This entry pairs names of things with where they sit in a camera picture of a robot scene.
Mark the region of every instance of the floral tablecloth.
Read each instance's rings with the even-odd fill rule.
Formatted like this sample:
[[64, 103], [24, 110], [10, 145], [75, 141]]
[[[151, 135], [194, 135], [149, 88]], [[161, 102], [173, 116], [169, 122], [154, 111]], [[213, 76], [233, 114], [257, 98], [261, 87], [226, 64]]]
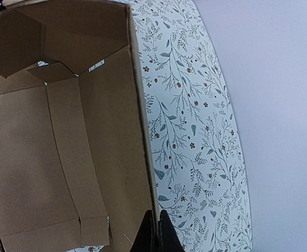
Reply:
[[250, 251], [248, 186], [234, 113], [195, 4], [119, 2], [133, 9], [161, 209], [185, 251]]

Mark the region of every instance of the brown cardboard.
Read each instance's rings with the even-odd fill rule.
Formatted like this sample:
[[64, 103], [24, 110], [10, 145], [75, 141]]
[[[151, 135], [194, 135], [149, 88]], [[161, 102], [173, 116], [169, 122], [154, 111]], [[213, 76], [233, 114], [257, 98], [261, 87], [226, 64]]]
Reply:
[[9, 2], [0, 13], [0, 240], [7, 252], [129, 251], [145, 211], [157, 213], [131, 9]]

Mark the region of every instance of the open cardboard box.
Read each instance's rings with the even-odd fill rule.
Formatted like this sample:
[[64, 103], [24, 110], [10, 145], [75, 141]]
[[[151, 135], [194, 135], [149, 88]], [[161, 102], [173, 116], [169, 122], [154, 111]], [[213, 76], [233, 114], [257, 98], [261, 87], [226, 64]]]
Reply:
[[[128, 252], [145, 211], [158, 212], [131, 9], [8, 2], [0, 13], [0, 247], [110, 243]], [[49, 65], [36, 67], [41, 60]]]

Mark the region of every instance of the plain background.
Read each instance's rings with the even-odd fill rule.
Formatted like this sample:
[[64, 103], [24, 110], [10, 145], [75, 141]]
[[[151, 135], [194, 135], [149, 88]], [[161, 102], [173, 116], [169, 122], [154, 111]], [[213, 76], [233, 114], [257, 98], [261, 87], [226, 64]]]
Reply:
[[194, 2], [237, 119], [253, 251], [307, 251], [307, 0]]

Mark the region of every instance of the white wall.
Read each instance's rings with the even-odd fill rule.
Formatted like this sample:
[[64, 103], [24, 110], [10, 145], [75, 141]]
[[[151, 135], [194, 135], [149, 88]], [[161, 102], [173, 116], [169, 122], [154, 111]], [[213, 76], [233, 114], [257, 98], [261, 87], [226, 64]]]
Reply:
[[195, 2], [237, 118], [253, 251], [307, 251], [307, 0]]

